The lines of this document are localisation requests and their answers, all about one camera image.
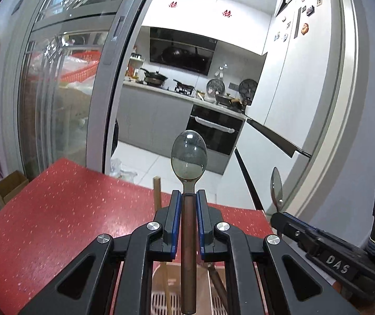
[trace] door handle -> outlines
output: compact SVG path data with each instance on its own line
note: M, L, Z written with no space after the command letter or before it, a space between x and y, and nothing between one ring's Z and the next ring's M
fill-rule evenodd
M107 44L107 50L104 54L103 64L110 65L113 61L113 58L115 57L115 51L117 47L117 42L119 40L120 33L122 31L124 21L128 17L129 11L131 10L131 7L133 5L135 0L125 0L122 4L122 13L119 16L119 19L117 21L117 24L115 26L115 29L113 31L113 36L109 43Z
M199 124L202 124L202 125L206 126L206 127L213 128L213 129L220 130L220 131L224 131L225 133L229 133L229 134L234 133L233 128L224 127L223 125L220 125L220 124L208 121L208 120L204 120L203 118L200 118L198 116L195 116L195 121Z

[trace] cardboard box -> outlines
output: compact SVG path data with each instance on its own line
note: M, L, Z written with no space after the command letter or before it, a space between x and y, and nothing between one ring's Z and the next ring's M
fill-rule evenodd
M0 196L4 204L20 193L28 183L28 179L18 170L2 179L0 181Z

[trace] kitchen counter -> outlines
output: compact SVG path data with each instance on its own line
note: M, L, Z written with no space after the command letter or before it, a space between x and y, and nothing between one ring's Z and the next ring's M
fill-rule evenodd
M205 108L208 108L208 109L211 109L211 110L218 111L222 114L233 116L235 118L238 118L239 120L247 120L247 116L244 115L244 114L241 114L239 112L235 112L235 111L232 111L232 110L228 110L226 107L223 107L223 106L220 106L220 105L215 105L215 104L200 100L199 98L186 96L186 95L176 93L176 92L173 92L173 91L168 91L168 90L164 90L164 89L161 89L161 88L155 88L153 86L148 86L148 85L144 85L144 84L140 84L140 83L124 81L123 84L126 85L126 86L134 87L134 88L142 88L142 89L145 89L145 90L148 90L148 91L163 93L165 95L168 95L168 96L171 96L171 97L174 97L174 98L181 98L181 99L187 100L189 102L192 102L193 104L200 105L201 107L205 107Z
M170 195L162 200L167 206ZM262 211L212 206L246 234L272 234ZM55 162L0 212L1 311L16 315L96 236L127 235L154 218L153 208L150 189Z

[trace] oven handle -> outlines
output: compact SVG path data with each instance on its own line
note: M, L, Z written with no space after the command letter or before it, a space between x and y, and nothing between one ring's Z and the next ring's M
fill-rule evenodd
M195 116L195 121L198 122L199 124L202 124L202 125L206 126L206 127L217 129L217 130L220 130L220 131L224 131L225 133L229 133L229 134L234 133L233 128L224 127L223 125L204 120L203 118L200 118L198 116Z

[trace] wooden stick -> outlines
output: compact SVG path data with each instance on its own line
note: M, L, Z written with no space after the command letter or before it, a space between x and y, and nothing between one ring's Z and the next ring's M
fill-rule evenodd
M162 199L161 199L161 178L159 176L153 177L153 186L154 186L154 210L157 212L160 208L162 208ZM166 306L167 306L167 315L172 315L173 312L171 310L171 299L170 299L170 291L169 291L169 274L167 272L167 264L166 262L161 262L160 265L163 268L163 285L164 285L164 295L166 297Z
M153 185L154 185L154 211L158 211L162 208L162 201L161 201L161 177L155 176L153 177Z

